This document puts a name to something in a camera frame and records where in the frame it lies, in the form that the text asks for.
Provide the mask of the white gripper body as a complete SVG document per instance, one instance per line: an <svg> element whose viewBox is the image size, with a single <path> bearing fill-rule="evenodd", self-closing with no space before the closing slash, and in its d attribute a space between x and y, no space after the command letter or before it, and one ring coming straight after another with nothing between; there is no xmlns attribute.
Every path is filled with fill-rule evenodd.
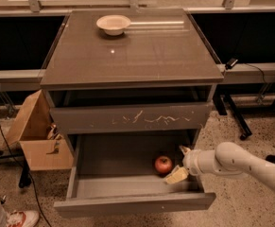
<svg viewBox="0 0 275 227"><path fill-rule="evenodd" d="M183 166L187 169L187 171L193 175L198 176L202 173L198 163L198 156L200 155L200 150L197 149L187 149L183 153L184 157L182 160Z"/></svg>

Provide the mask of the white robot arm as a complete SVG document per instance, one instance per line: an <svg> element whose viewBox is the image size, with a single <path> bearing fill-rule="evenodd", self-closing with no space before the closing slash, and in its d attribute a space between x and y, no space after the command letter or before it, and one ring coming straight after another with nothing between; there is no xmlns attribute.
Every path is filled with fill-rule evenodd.
<svg viewBox="0 0 275 227"><path fill-rule="evenodd" d="M239 178L250 175L275 192L275 164L258 158L233 142L220 143L215 149L200 150L180 146L182 166L164 177L167 184L179 183L189 175L214 174Z"/></svg>

